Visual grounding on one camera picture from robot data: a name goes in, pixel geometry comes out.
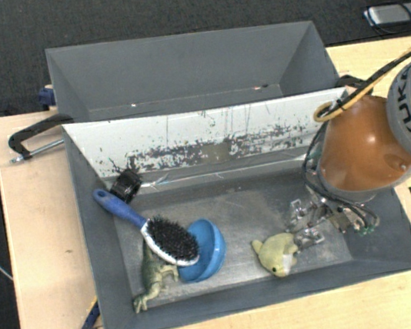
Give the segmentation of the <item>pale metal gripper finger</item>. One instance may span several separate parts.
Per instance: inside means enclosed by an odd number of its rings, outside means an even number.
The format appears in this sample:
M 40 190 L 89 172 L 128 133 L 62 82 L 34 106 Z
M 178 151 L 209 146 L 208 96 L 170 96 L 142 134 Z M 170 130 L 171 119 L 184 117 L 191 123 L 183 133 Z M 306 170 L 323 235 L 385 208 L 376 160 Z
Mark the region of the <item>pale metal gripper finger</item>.
M 300 199 L 293 200 L 287 213 L 287 229 L 312 227 L 315 210 L 315 205 L 312 202 L 302 202 Z
M 294 234 L 294 243 L 301 249 L 306 249 L 311 246 L 319 245 L 325 241 L 325 237 L 315 227 L 306 228 Z

